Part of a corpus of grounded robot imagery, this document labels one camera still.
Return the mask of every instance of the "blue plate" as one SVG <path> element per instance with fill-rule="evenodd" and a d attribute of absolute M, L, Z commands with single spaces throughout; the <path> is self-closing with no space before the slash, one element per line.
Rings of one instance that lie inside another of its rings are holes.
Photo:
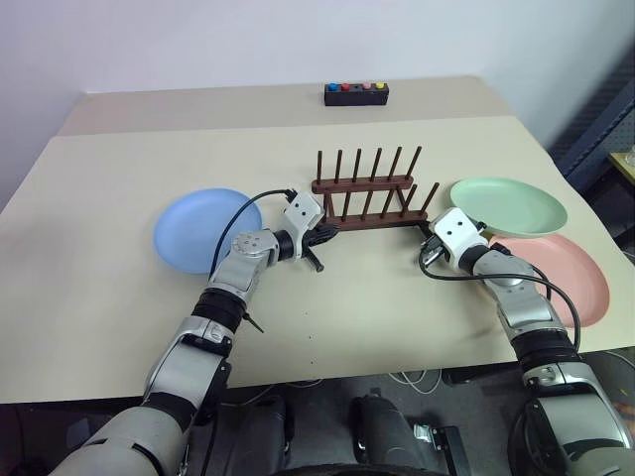
<path fill-rule="evenodd" d="M 208 188 L 189 193 L 172 203 L 155 226 L 154 244 L 159 256 L 179 271 L 209 272 L 216 243 L 229 220 L 249 199 L 229 188 Z M 255 203 L 249 205 L 230 228 L 220 247 L 218 261 L 229 252 L 231 240 L 242 231 L 262 229 Z"/>

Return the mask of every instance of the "white wall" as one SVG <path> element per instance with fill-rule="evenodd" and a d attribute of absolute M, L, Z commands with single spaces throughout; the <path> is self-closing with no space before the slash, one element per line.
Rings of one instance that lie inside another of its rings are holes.
<path fill-rule="evenodd" d="M 3 0 L 0 209 L 83 91 L 470 73 L 549 145 L 634 35 L 633 0 Z"/>

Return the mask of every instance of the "cable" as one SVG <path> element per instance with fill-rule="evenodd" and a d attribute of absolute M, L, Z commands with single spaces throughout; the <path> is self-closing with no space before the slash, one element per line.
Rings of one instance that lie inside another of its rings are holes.
<path fill-rule="evenodd" d="M 316 385 L 321 384 L 322 381 L 323 379 L 317 379 L 312 381 L 310 384 L 304 384 L 304 385 L 292 384 L 290 382 L 287 382 L 285 385 L 287 387 L 293 387 L 294 389 L 310 389 L 311 387 L 315 387 Z"/>
<path fill-rule="evenodd" d="M 423 250 L 419 254 L 419 267 L 421 268 L 421 271 L 424 275 L 426 275 L 428 278 L 432 278 L 433 280 L 440 280 L 440 281 L 485 281 L 485 280 L 497 280 L 497 279 L 527 280 L 527 281 L 533 281 L 534 283 L 540 283 L 541 285 L 551 288 L 556 293 L 558 293 L 562 299 L 565 300 L 565 302 L 567 303 L 567 306 L 569 307 L 569 310 L 571 311 L 571 317 L 573 318 L 573 347 L 575 347 L 575 351 L 579 350 L 581 324 L 579 322 L 579 315 L 577 313 L 577 309 L 575 308 L 575 305 L 573 304 L 569 296 L 567 296 L 567 294 L 563 290 L 561 290 L 559 287 L 557 287 L 553 283 L 542 280 L 540 278 L 536 278 L 535 276 L 518 275 L 514 273 L 475 275 L 475 276 L 434 275 L 433 273 L 428 271 L 428 268 L 426 267 L 426 264 L 424 263 Z"/>
<path fill-rule="evenodd" d="M 428 373 L 428 371 L 427 371 L 427 370 L 422 370 L 422 371 L 421 371 L 421 375 L 419 376 L 419 378 L 418 378 L 417 380 L 415 380 L 415 381 L 413 382 L 413 384 L 420 384 L 420 383 L 424 380 L 424 378 L 426 377 L 426 374 L 427 374 L 427 373 Z M 389 374 L 387 374 L 387 375 L 388 375 L 388 377 L 390 377 L 391 379 L 393 379 L 395 382 L 398 382 L 398 383 L 400 383 L 400 384 L 402 384 L 402 385 L 408 385 L 408 382 L 404 382 L 403 380 L 401 380 L 400 378 L 398 378 L 395 374 L 391 374 L 391 373 L 389 373 Z"/>
<path fill-rule="evenodd" d="M 543 273 L 542 271 L 540 271 L 536 266 L 534 265 L 530 265 L 532 267 L 532 270 L 534 270 L 534 273 L 536 273 L 538 276 L 540 276 L 543 280 L 547 281 L 547 282 L 551 282 L 549 281 L 549 279 L 547 278 L 547 275 L 545 273 Z M 547 295 L 546 298 L 547 300 L 552 300 L 552 289 L 545 285 L 545 289 L 547 290 Z"/>
<path fill-rule="evenodd" d="M 240 408 L 240 407 L 247 407 L 248 405 L 253 404 L 254 402 L 256 402 L 258 399 L 260 399 L 261 397 L 263 397 L 267 392 L 269 392 L 271 389 L 273 389 L 276 386 L 276 384 L 271 384 L 269 387 L 267 387 L 265 390 L 263 390 L 262 392 L 260 392 L 258 395 L 256 395 L 255 397 L 252 397 L 251 399 L 249 399 L 246 402 L 242 402 L 240 404 L 226 404 L 225 402 L 221 403 L 222 407 L 232 407 L 232 408 Z"/>
<path fill-rule="evenodd" d="M 207 444 L 207 450 L 205 451 L 205 458 L 200 468 L 200 476 L 205 476 L 207 473 L 207 466 L 209 466 L 209 460 L 211 459 L 211 449 L 216 442 L 216 431 L 218 430 L 218 414 L 214 417 L 214 427 L 211 429 L 211 436 L 209 437 L 209 443 Z"/>
<path fill-rule="evenodd" d="M 439 384 L 441 383 L 441 377 L 442 377 L 442 374 L 443 374 L 443 373 L 444 373 L 444 370 L 443 370 L 443 369 L 439 369 L 439 376 L 437 377 L 437 381 L 435 382 L 435 384 L 434 384 L 434 385 L 432 385 L 432 387 L 431 387 L 429 390 L 421 390 L 419 387 L 417 387 L 417 386 L 415 385 L 415 383 L 414 383 L 414 382 L 412 382 L 412 381 L 408 378 L 408 376 L 407 376 L 404 372 L 400 372 L 401 376 L 404 378 L 404 380 L 406 381 L 406 383 L 407 383 L 408 385 L 410 385 L 410 386 L 413 388 L 413 390 L 414 390 L 415 392 L 417 392 L 418 394 L 421 394 L 421 395 L 430 395 L 430 394 L 432 394 L 432 393 L 433 393 L 433 392 L 437 389 L 437 387 L 439 386 Z"/>
<path fill-rule="evenodd" d="M 624 362 L 626 365 L 628 365 L 631 369 L 635 370 L 635 364 L 633 364 L 630 360 L 628 360 L 626 357 L 624 357 L 621 354 L 618 354 L 617 352 L 613 352 L 612 350 L 604 350 L 603 351 L 605 354 L 608 355 L 612 355 L 613 357 L 621 360 L 622 362 Z"/>
<path fill-rule="evenodd" d="M 231 220 L 229 220 L 229 222 L 227 223 L 227 226 L 225 226 L 225 229 L 222 230 L 222 233 L 220 234 L 220 238 L 218 239 L 218 243 L 216 244 L 216 250 L 214 251 L 214 259 L 212 260 L 211 266 L 209 267 L 209 275 L 207 276 L 207 280 L 208 281 L 209 281 L 209 279 L 211 279 L 211 275 L 213 275 L 214 271 L 216 270 L 216 264 L 218 263 L 218 254 L 220 253 L 220 247 L 222 246 L 223 242 L 225 241 L 225 236 L 227 236 L 227 233 L 229 232 L 229 229 L 235 223 L 235 221 L 238 219 L 240 214 L 243 211 L 245 211 L 245 209 L 247 209 L 247 207 L 249 205 L 251 205 L 256 200 L 262 198 L 263 196 L 267 196 L 267 195 L 286 195 L 287 197 L 291 197 L 291 196 L 293 196 L 293 193 L 294 192 L 292 190 L 289 190 L 289 189 L 277 189 L 277 190 L 263 191 L 262 193 L 258 193 L 256 196 L 254 196 L 252 198 L 249 198 L 240 208 L 238 208 L 238 211 L 236 211 L 236 213 L 234 213 L 234 216 L 231 217 Z"/>
<path fill-rule="evenodd" d="M 24 425 L 22 424 L 22 417 L 20 416 L 20 411 L 18 410 L 18 406 L 15 405 L 13 409 L 16 412 L 16 421 L 18 422 L 18 430 L 20 431 L 20 459 L 21 462 L 24 463 L 27 461 L 27 447 L 25 444 L 25 434 L 24 434 Z"/>

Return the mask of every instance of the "black cable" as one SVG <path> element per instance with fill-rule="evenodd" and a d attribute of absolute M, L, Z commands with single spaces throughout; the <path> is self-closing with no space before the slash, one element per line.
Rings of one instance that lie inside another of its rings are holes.
<path fill-rule="evenodd" d="M 549 281 L 549 279 L 547 278 L 547 275 L 545 273 L 543 273 L 542 271 L 540 271 L 537 267 L 535 267 L 534 265 L 529 265 L 532 267 L 532 270 L 534 270 L 534 273 L 536 273 L 538 276 L 540 276 L 543 280 L 547 281 L 547 282 L 551 282 Z M 552 289 L 545 285 L 545 289 L 547 290 L 547 295 L 546 298 L 547 300 L 552 300 Z"/>
<path fill-rule="evenodd" d="M 231 217 L 231 220 L 229 220 L 229 222 L 227 223 L 227 226 L 225 226 L 225 229 L 222 230 L 222 233 L 220 234 L 220 238 L 218 239 L 218 243 L 216 244 L 216 250 L 214 251 L 214 259 L 211 262 L 211 266 L 209 267 L 209 275 L 207 276 L 208 280 L 211 278 L 211 275 L 213 275 L 214 271 L 216 270 L 216 263 L 218 263 L 218 254 L 220 253 L 220 247 L 222 246 L 223 241 L 225 241 L 225 236 L 227 236 L 227 233 L 229 232 L 229 228 L 231 228 L 231 225 L 235 223 L 235 221 L 238 219 L 240 214 L 243 211 L 245 211 L 245 209 L 249 205 L 251 205 L 254 201 L 262 198 L 263 196 L 278 195 L 278 194 L 286 195 L 287 197 L 292 197 L 295 193 L 289 189 L 263 191 L 262 193 L 258 193 L 256 196 L 249 198 L 240 208 L 238 208 L 238 211 L 234 213 L 234 216 Z"/>
<path fill-rule="evenodd" d="M 216 442 L 216 431 L 218 430 L 218 413 L 214 416 L 214 427 L 211 429 L 211 436 L 209 437 L 209 444 L 207 445 L 207 450 L 205 451 L 205 458 L 202 461 L 202 466 L 200 468 L 200 476 L 205 476 L 207 472 L 207 466 L 209 466 L 209 460 L 211 459 L 211 449 L 214 447 L 214 443 Z"/>
<path fill-rule="evenodd" d="M 20 410 L 18 410 L 18 406 L 14 406 L 14 410 L 16 412 L 16 421 L 18 422 L 18 430 L 20 431 L 20 459 L 21 462 L 24 463 L 27 461 L 27 447 L 25 441 L 24 434 L 24 424 L 22 423 L 22 417 L 20 416 Z"/>
<path fill-rule="evenodd" d="M 535 276 L 518 275 L 518 274 L 514 274 L 514 273 L 503 273 L 503 274 L 493 274 L 493 275 L 475 275 L 475 276 L 442 276 L 442 275 L 434 275 L 430 271 L 428 271 L 428 268 L 426 267 L 424 259 L 425 259 L 425 253 L 422 250 L 422 252 L 419 254 L 419 267 L 421 268 L 421 271 L 422 271 L 422 273 L 424 275 L 426 275 L 428 278 L 432 278 L 433 280 L 440 280 L 440 281 L 484 281 L 484 280 L 498 280 L 498 279 L 503 279 L 503 280 L 527 280 L 527 281 L 532 281 L 534 283 L 540 283 L 541 285 L 544 285 L 544 286 L 554 290 L 556 293 L 558 293 L 560 295 L 560 297 L 562 299 L 565 300 L 565 302 L 567 303 L 567 306 L 569 307 L 569 310 L 571 311 L 571 317 L 573 318 L 573 347 L 575 347 L 575 351 L 579 350 L 581 324 L 579 322 L 579 315 L 577 314 L 577 309 L 575 308 L 575 305 L 573 304 L 573 302 L 569 298 L 569 296 L 567 296 L 567 294 L 563 290 L 558 288 L 553 283 L 551 283 L 549 281 L 546 281 L 546 280 L 543 280 L 541 278 L 536 278 Z"/>

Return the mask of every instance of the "pink plate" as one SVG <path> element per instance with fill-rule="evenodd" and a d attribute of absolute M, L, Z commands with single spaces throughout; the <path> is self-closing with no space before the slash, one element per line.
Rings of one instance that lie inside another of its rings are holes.
<path fill-rule="evenodd" d="M 595 324 L 608 310 L 608 283 L 593 259 L 573 241 L 563 235 L 522 239 L 493 236 L 490 244 L 498 242 L 511 252 L 531 263 L 547 275 L 549 281 L 562 289 L 573 301 L 583 327 Z M 544 295 L 545 287 L 536 284 Z M 573 326 L 572 314 L 565 301 L 552 293 L 552 304 L 563 324 Z"/>

